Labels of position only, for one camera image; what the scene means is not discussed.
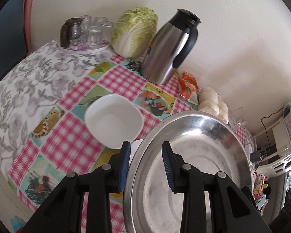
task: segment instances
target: plastic bag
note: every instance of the plastic bag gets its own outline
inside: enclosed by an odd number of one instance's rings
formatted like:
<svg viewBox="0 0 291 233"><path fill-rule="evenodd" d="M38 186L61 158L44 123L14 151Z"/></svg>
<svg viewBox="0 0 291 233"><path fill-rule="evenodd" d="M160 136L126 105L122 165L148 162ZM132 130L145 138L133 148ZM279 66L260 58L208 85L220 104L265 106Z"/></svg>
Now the plastic bag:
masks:
<svg viewBox="0 0 291 233"><path fill-rule="evenodd" d="M198 85L192 74L188 72L179 73L179 96L190 103L198 105Z"/></svg>

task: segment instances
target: power adapter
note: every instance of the power adapter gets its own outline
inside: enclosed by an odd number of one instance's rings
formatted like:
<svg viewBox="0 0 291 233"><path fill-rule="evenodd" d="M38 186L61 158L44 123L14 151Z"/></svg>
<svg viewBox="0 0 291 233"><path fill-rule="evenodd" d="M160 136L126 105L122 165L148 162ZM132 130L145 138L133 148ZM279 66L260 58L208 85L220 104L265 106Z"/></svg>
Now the power adapter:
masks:
<svg viewBox="0 0 291 233"><path fill-rule="evenodd" d="M263 159L266 152L262 152L261 150L257 150L256 152L250 153L249 160L252 163L258 162Z"/></svg>

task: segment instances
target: table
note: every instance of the table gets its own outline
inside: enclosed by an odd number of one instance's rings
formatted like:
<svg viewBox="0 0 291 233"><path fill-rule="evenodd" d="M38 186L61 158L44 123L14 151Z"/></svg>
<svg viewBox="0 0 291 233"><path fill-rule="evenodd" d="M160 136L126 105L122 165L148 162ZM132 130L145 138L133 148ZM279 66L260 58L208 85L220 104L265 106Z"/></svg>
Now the table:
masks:
<svg viewBox="0 0 291 233"><path fill-rule="evenodd" d="M125 59L111 48L71 55L52 41L0 82L0 169L28 207L36 210L66 172L91 172L118 153L105 148L85 127L85 110L99 97L116 93L137 106L145 119L137 139L167 116L197 109L178 97L176 77L164 86L146 81L137 69L141 61ZM252 144L246 129L236 134L244 145ZM123 232L122 194L110 195L110 209L113 232Z"/></svg>

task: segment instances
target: white wall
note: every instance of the white wall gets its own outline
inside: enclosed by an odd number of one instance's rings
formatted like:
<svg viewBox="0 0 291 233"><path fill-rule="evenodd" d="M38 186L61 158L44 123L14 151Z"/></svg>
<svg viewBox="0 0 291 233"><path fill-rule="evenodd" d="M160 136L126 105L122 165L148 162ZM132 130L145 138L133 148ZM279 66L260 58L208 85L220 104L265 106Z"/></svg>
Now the white wall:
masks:
<svg viewBox="0 0 291 233"><path fill-rule="evenodd" d="M243 106L249 131L291 100L291 13L281 0L33 0L33 47L57 38L68 18L116 22L140 6L158 14L159 27L177 8L199 16L198 41L181 68L216 89L231 111Z"/></svg>

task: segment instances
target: stainless steel plate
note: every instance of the stainless steel plate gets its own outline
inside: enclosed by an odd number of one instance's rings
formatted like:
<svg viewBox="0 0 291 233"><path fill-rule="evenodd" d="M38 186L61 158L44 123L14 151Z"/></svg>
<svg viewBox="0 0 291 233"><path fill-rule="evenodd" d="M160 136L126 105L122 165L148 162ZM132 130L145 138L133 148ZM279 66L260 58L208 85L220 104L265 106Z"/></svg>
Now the stainless steel plate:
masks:
<svg viewBox="0 0 291 233"><path fill-rule="evenodd" d="M252 190L252 173L244 148L226 124L199 111L173 114L150 131L130 165L123 203L128 233L180 230L183 194L173 194L168 187L161 155L163 141L169 141L175 153L200 171L224 171L238 187ZM211 232L207 193L205 199L207 230Z"/></svg>

